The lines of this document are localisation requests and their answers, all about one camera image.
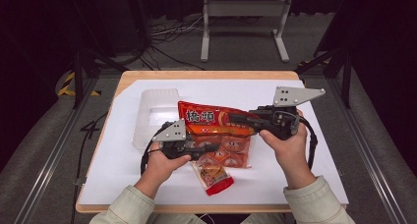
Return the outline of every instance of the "metal bracket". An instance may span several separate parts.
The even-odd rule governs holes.
[[[322,89],[298,88],[288,86],[277,86],[275,97],[273,98],[274,107],[297,106],[324,95],[326,91]]]
[[[178,141],[187,137],[185,121],[180,119],[152,138],[153,141]]]

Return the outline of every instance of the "black strap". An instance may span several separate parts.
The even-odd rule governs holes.
[[[312,126],[310,125],[310,123],[304,118],[304,117],[300,117],[300,122],[302,124],[304,124],[307,129],[310,131],[310,148],[309,148],[309,159],[307,164],[309,165],[310,170],[313,167],[313,161],[314,161],[314,155],[316,153],[316,147],[317,144],[319,143],[319,141],[317,140],[317,136],[314,133],[314,130],[312,128]]]

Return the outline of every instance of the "food package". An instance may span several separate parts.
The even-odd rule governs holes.
[[[228,114],[250,114],[234,108],[178,102],[179,117],[185,120],[186,130],[191,135],[194,147],[219,144],[216,152],[203,155],[199,163],[225,167],[249,168],[249,148],[254,130],[246,125],[230,122]]]
[[[230,174],[219,164],[204,165],[198,162],[192,164],[208,196],[218,194],[234,183]]]

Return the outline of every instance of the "person's right hand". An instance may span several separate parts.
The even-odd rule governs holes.
[[[280,140],[267,130],[260,131],[261,138],[275,152],[276,161],[281,166],[288,183],[288,189],[306,187],[316,181],[306,160],[307,130],[300,123],[298,132],[288,140]]]

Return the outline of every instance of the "white paper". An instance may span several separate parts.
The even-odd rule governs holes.
[[[140,178],[142,154],[132,144],[141,94],[147,89],[176,88],[180,99],[199,104],[242,110],[272,105],[278,85],[304,87],[301,81],[286,80],[139,80],[117,96],[79,204],[110,204],[128,185]],[[298,106],[313,127],[319,144],[313,172],[324,175],[339,201],[348,203],[328,145],[310,102]],[[282,193],[285,177],[272,149],[259,136],[251,145],[249,169],[228,172],[235,183],[213,196],[206,195],[191,164],[174,171],[159,189],[156,204],[287,204]]]

